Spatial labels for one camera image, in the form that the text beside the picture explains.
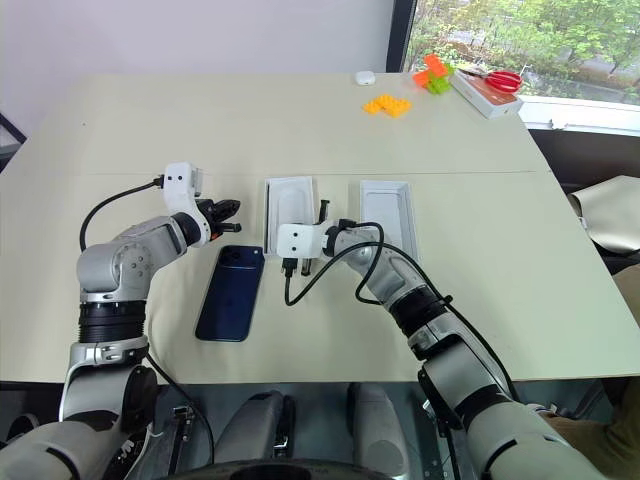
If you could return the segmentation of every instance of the green foliage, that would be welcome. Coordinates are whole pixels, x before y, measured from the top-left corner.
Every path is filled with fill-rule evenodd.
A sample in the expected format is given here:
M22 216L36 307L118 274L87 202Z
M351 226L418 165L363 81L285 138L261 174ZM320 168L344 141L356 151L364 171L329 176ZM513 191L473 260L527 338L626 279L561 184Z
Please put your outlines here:
M595 99L599 85L640 104L640 0L418 0L405 69L431 52L526 71L525 94Z

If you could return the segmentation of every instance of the small white object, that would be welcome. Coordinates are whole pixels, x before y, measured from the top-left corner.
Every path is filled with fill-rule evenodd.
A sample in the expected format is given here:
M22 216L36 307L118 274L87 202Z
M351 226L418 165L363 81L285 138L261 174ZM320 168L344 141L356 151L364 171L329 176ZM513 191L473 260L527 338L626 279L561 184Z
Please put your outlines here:
M284 224L278 228L276 253L282 258L320 258L331 221L320 225Z
M360 218L363 222L382 225L385 242L419 260L411 192L407 182L361 181Z
M485 117L496 118L504 115L515 115L520 110L520 107L522 107L522 100L515 95L513 96L515 100L512 102L494 105L475 87L473 87L469 81L467 81L468 78L469 77L466 74L456 70L453 75L451 75L449 81L453 88L455 88L460 95L476 107Z
M311 177L267 178L265 200L266 255L276 253L278 227L286 223L311 225L315 222Z
M358 85L373 85L376 83L375 74L369 70L356 73L355 78Z
M202 190L202 170L188 162L171 163L164 171L162 195L169 215L184 212L191 216L200 228L200 240L193 244L201 247L211 241L211 226L198 210L196 197Z

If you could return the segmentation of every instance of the dark blue smartphone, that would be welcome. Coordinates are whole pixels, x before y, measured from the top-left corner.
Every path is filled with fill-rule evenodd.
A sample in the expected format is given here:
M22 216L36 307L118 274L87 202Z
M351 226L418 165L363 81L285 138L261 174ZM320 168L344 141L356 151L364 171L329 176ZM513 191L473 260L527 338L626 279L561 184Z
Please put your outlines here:
M247 338L263 267L260 247L228 245L220 251L196 326L197 338L223 342Z

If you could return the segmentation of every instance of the red scissors handle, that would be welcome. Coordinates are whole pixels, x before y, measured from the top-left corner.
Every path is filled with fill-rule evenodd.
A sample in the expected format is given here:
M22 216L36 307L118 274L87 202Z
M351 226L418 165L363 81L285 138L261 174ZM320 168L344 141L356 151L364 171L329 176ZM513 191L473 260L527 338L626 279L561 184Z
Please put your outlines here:
M503 93L516 93L522 86L522 77L506 70L491 72L485 81L489 86Z

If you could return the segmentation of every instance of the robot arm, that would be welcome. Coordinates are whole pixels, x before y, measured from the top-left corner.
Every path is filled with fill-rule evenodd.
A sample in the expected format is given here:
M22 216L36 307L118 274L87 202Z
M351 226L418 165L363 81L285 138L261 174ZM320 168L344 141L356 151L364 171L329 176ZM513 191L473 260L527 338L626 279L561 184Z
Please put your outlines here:
M282 225L278 255L334 257L364 243L344 257L364 276L378 248L377 234L345 228L354 224ZM604 478L543 419L513 400L495 354L405 256L383 248L367 287L423 362L418 380L429 408L449 427L467 432L474 468L483 478Z
M240 230L222 223L240 202L197 200L201 178L188 163L169 165L164 198L170 216L135 225L82 252L80 332L71 346L60 421L5 447L2 478L102 478L127 438L152 421L156 376L141 362L149 348L143 327L153 275L189 246Z

